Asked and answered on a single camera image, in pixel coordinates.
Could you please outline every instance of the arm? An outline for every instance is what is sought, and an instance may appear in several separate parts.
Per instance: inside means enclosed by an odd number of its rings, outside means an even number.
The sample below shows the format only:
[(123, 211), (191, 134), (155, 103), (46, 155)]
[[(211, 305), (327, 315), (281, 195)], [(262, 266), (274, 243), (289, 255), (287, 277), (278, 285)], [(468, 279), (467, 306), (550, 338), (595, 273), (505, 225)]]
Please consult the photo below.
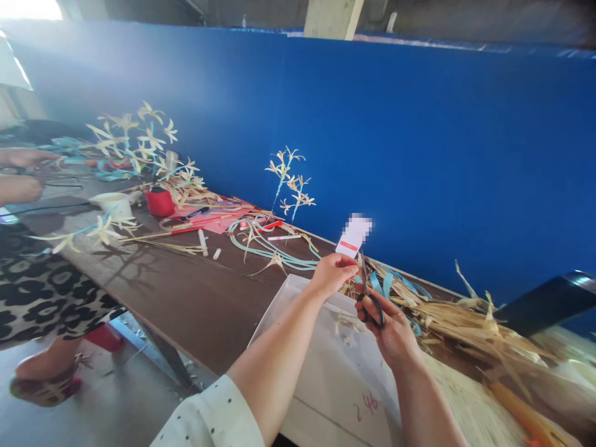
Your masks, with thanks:
[(45, 160), (56, 160), (59, 155), (31, 148), (0, 149), (0, 166), (34, 168)]
[[(34, 168), (58, 155), (29, 148), (0, 149), (0, 166)], [(0, 206), (35, 202), (43, 192), (43, 181), (34, 176), (0, 176)]]
[(334, 253), (321, 259), (307, 288), (228, 371), (266, 446), (273, 443), (286, 416), (319, 310), (357, 272), (356, 261), (348, 256)]
[(39, 200), (43, 182), (31, 176), (0, 176), (0, 207)]
[[(366, 327), (376, 337), (381, 354), (395, 377), (406, 445), (466, 447), (467, 441), (424, 362), (406, 316), (384, 296), (374, 291), (370, 293), (381, 303), (386, 325), (379, 330), (368, 322)], [(379, 321), (379, 312), (369, 297), (356, 303), (361, 321), (365, 318), (363, 306)]]

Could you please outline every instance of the sandal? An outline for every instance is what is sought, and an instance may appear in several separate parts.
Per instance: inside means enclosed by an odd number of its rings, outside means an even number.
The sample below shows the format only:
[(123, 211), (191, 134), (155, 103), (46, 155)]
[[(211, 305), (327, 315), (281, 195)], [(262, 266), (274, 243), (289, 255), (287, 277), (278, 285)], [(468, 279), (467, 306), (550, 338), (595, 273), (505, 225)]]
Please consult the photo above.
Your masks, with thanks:
[(40, 407), (55, 407), (81, 388), (83, 382), (75, 377), (75, 372), (86, 360), (83, 354), (77, 354), (74, 365), (57, 376), (42, 381), (12, 376), (9, 383), (10, 392), (14, 397)]

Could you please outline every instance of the human hand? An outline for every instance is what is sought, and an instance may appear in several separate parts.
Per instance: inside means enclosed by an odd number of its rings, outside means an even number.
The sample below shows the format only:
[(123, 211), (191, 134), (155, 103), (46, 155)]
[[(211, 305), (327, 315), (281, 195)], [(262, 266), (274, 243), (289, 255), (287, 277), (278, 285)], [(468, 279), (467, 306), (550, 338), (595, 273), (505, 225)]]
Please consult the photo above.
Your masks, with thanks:
[(35, 202), (43, 193), (43, 182), (32, 176), (0, 176), (0, 206)]
[(374, 318), (375, 321), (380, 322), (381, 316), (373, 300), (366, 296), (362, 301), (356, 303), (356, 310), (358, 311), (358, 318), (366, 324), (366, 328), (372, 332), (377, 339), (377, 345), (381, 351), (381, 355), (387, 362), (394, 374), (410, 369), (412, 367), (424, 367), (424, 359), (422, 358), (422, 351), (418, 347), (416, 336), (410, 328), (410, 322), (404, 313), (383, 295), (369, 290), (370, 295), (374, 295), (381, 305), (381, 309), (385, 314), (385, 326), (383, 329), (378, 329), (372, 321), (365, 322), (366, 316), (363, 311), (369, 314), (369, 318)]
[(357, 273), (358, 263), (355, 259), (341, 253), (333, 253), (318, 262), (315, 274), (305, 292), (327, 299)]
[(46, 160), (56, 160), (59, 155), (30, 148), (8, 148), (0, 150), (0, 165), (34, 168)]

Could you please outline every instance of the handwritten number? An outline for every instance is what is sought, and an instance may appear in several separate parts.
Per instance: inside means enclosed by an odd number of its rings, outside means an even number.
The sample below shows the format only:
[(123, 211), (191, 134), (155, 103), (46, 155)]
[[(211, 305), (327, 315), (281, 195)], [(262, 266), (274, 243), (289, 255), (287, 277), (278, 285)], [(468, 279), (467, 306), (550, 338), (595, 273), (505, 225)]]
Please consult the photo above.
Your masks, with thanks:
[(364, 395), (364, 394), (362, 395), (362, 398), (364, 399), (364, 406), (371, 411), (371, 414), (373, 414), (373, 407), (372, 407), (371, 400), (368, 398), (367, 395)]
[(373, 393), (371, 393), (370, 391), (369, 394), (371, 395), (372, 407), (376, 410), (379, 406), (379, 401), (373, 397)]
[(360, 416), (360, 407), (358, 407), (356, 404), (352, 405), (354, 405), (358, 409), (358, 422), (360, 422), (362, 420), (362, 417)]

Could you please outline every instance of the floral skirt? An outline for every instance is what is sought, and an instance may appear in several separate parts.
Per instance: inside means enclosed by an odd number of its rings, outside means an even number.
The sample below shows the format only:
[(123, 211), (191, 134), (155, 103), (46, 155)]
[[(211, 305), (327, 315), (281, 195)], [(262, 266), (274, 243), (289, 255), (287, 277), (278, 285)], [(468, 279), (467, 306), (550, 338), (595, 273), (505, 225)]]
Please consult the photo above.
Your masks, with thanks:
[(54, 329), (71, 340), (125, 312), (21, 224), (0, 225), (0, 350)]

